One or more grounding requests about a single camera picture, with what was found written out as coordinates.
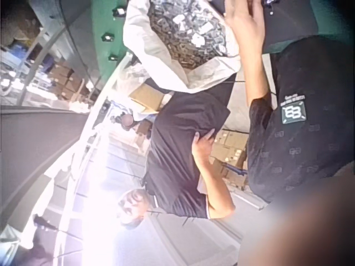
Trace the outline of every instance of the metal parts in bag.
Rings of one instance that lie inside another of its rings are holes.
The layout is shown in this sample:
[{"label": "metal parts in bag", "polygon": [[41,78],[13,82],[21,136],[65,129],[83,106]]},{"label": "metal parts in bag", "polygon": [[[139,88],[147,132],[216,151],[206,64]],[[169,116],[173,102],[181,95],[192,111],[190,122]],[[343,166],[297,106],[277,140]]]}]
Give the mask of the metal parts in bag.
[{"label": "metal parts in bag", "polygon": [[148,17],[171,58],[185,69],[227,56],[225,27],[199,0],[151,0]]}]

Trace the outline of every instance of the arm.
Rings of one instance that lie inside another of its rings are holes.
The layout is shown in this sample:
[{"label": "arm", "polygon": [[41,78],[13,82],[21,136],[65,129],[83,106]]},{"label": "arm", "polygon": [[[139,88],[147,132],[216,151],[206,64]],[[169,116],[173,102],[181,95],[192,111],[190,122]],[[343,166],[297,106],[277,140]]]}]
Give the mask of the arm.
[{"label": "arm", "polygon": [[213,173],[212,165],[209,162],[209,154],[214,140],[211,138],[213,133],[214,129],[200,139],[197,132],[192,142],[192,154],[206,183],[210,218],[216,219],[232,214],[235,206],[226,184],[221,176]]},{"label": "arm", "polygon": [[248,106],[255,99],[265,98],[271,104],[269,86],[262,63],[265,24],[261,0],[226,0],[226,23],[231,27],[239,45],[244,69]]}]

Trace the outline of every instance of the forearm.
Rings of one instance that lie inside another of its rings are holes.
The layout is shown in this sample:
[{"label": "forearm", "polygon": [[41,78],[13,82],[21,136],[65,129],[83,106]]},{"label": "forearm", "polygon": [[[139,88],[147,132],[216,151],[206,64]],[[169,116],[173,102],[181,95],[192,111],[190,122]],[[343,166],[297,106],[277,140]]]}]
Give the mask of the forearm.
[{"label": "forearm", "polygon": [[211,218],[221,218],[229,215],[234,211],[235,206],[225,182],[221,176],[214,174],[212,165],[208,160],[196,162],[196,165],[206,183],[209,205],[219,214],[218,217],[213,217],[210,213]]},{"label": "forearm", "polygon": [[244,69],[245,88],[248,106],[254,99],[265,98],[270,102],[270,90],[262,63],[261,53],[241,55]]}]

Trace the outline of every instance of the black t-shirt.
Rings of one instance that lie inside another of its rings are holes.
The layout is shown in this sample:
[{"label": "black t-shirt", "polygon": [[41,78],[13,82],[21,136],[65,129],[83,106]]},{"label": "black t-shirt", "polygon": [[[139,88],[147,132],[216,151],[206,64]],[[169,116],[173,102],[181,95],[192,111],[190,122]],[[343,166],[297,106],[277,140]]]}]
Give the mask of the black t-shirt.
[{"label": "black t-shirt", "polygon": [[252,102],[247,146],[250,188],[269,202],[354,160],[353,50],[304,39],[283,51],[277,73],[278,108]]},{"label": "black t-shirt", "polygon": [[158,206],[177,216],[208,218],[207,198],[197,190],[200,172],[191,154],[195,132],[219,131],[228,109],[209,93],[176,93],[156,117],[145,188]]}]

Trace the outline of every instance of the hand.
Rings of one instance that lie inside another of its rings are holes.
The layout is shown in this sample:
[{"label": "hand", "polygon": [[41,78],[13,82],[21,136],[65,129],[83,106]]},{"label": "hand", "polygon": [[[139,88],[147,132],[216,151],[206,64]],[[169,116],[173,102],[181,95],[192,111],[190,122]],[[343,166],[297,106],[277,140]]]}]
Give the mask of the hand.
[{"label": "hand", "polygon": [[265,38],[261,0],[226,0],[225,6],[225,20],[234,32],[241,59],[250,60],[255,56],[260,57]]},{"label": "hand", "polygon": [[214,138],[212,137],[215,129],[211,129],[205,136],[200,138],[200,134],[196,132],[192,141],[192,155],[196,164],[209,163],[209,156],[212,151]]}]

